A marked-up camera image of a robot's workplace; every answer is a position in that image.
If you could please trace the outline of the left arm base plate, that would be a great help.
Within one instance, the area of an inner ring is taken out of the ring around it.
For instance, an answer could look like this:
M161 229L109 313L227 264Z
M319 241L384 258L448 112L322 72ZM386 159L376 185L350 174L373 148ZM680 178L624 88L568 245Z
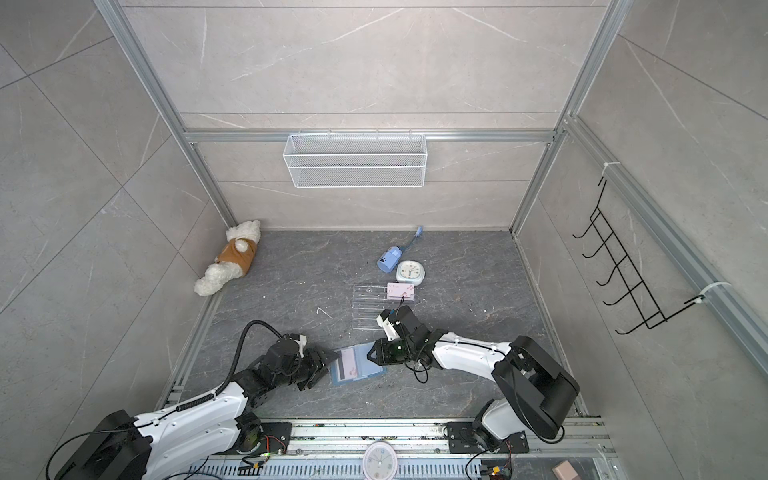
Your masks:
M235 443L235 450L244 455L285 452L290 443L293 424L267 422L244 428Z

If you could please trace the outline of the blue leather card holder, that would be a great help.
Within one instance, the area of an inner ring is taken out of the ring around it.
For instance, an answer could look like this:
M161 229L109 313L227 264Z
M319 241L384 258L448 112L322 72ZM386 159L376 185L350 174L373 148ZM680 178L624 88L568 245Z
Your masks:
M331 373L331 383L333 385L344 385L360 380L365 380L371 377L376 377L379 375L383 375L387 372L387 369L384 366L378 366L370 361L367 360L366 354L372 347L373 342L365 343L365 344L359 344L354 345L350 347L354 347L356 350L356 357L357 357L357 365L358 365L358 371L359 371L359 378L355 381L345 382L341 384L336 384L333 382L333 375L332 375L332 365L330 366L330 373Z

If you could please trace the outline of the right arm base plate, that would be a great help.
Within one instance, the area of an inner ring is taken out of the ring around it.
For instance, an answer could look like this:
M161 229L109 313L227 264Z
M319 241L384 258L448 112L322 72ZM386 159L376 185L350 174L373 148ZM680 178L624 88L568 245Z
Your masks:
M530 448L524 431L513 433L499 440L472 422L448 422L443 433L448 441L451 454L487 453L529 453Z

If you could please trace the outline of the pink white credit card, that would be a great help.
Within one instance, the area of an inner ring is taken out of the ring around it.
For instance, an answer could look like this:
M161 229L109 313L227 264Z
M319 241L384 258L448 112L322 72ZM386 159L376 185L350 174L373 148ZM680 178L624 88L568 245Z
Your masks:
M388 300L409 301L415 296L415 286L409 283L390 282L386 286Z

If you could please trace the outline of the clear acrylic organizer tray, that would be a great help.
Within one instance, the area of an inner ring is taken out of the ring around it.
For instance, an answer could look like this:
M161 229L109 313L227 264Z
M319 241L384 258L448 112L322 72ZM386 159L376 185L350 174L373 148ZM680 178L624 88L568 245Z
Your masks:
M400 298L389 299L386 285L354 285L352 287L352 326L358 330L377 329L376 319L384 310L398 307Z

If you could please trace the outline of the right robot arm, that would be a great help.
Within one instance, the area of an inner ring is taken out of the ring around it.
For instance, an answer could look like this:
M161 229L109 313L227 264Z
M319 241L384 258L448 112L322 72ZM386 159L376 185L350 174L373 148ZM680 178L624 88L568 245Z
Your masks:
M376 319L385 333L367 358L379 366L404 365L420 382L433 369L456 370L495 382L503 397L489 401L472 422L471 437L484 451L494 451L526 430L547 444L564 437L563 422L580 386L532 338L513 342L470 339L444 329L430 329L408 306L383 310Z

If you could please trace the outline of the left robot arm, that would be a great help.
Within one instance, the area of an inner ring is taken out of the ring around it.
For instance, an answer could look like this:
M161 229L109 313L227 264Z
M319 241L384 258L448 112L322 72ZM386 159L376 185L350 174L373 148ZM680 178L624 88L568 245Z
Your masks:
M90 432L48 479L166 479L193 462L240 448L259 430L256 408L272 391L313 388L337 359L335 351L308 345L291 334L216 389L172 407L130 415L118 410Z

